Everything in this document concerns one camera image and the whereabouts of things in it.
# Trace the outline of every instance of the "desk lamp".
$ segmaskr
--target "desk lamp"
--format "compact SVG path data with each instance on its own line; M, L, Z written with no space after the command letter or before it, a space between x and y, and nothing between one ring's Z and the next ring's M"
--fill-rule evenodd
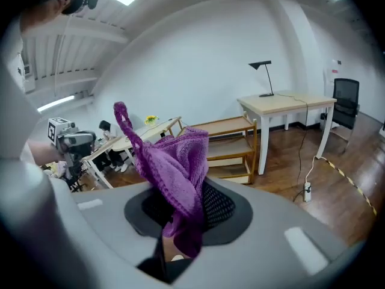
M266 96L273 96L273 95L274 95L274 93L273 93L273 88L271 87L271 81L270 81L269 71L268 71L268 69L267 69L266 64L271 64L271 60L270 60L270 61L262 61L262 62L249 63L249 65L250 65L251 67L255 68L256 70L258 70L258 68L259 68L261 65L264 65L264 66L266 67L267 75L268 75L268 77L269 77L269 82L270 82L271 93L262 94L262 95L259 96L260 98L265 98Z

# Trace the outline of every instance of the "purple knitted cloth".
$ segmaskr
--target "purple knitted cloth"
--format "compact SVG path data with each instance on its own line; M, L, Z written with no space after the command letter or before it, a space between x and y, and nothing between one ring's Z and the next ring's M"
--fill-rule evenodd
M187 127L182 136L169 135L152 144L143 142L132 130L123 102L114 104L114 114L132 143L138 173L175 208L173 222L166 224L163 235L174 236L174 244L180 251L190 257L197 256L204 224L202 183L208 171L208 133Z

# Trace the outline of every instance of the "chair leg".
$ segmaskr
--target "chair leg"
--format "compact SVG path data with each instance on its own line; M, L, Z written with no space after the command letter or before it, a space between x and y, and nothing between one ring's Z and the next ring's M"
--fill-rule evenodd
M353 127L353 129L351 130L351 132L350 132L349 139L346 141L346 146L345 146L345 148L343 149L342 153L345 153L346 150L348 149L348 146L349 146L349 144L350 144L350 138L351 138L351 136L353 135L353 132L354 132L354 127Z

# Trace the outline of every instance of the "wooden desk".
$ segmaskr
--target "wooden desk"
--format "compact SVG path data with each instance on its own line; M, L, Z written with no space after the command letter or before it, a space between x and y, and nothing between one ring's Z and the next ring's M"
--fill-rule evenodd
M108 182L106 177L104 176L104 173L99 171L99 169L96 167L93 160L97 158L100 154L106 152L108 149L110 149L114 143L118 142L121 139L121 137L116 137L114 139L108 140L105 144L103 144L98 150L93 152L91 155L84 157L82 159L83 164L87 167L87 169L91 172L91 175L94 177L95 180L101 179L108 188L113 188L112 185Z
M170 132L171 135L173 135L173 132L171 130L171 127L178 122L180 129L182 129L182 124L180 123L180 119L182 117L173 118L170 120L167 120L165 122L159 123L153 127L144 126L142 128L136 129L135 132L138 134L138 136L143 140L147 140L153 136L160 135L162 133ZM132 164L135 164L135 160L130 152L130 148L132 148L131 141L126 137L122 137L120 140L114 143L112 146L112 149L114 151L125 151L129 157L129 159L132 161Z
M324 135L319 145L317 158L322 156L333 118L334 103L336 99L325 96L314 96L293 91L279 91L274 96L260 98L258 95L239 98L238 102L260 117L261 141L259 153L258 174L263 175L266 164L266 156L269 142L269 122L271 117L285 116L285 129L289 127L288 114L299 113L308 110L328 108L328 115L325 124Z

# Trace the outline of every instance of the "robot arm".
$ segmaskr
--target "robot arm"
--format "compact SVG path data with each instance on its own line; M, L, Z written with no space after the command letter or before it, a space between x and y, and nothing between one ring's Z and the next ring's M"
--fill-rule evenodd
M48 139L64 155L71 175L80 175L81 159L93 151L95 133L79 131L75 123L58 117L48 119Z

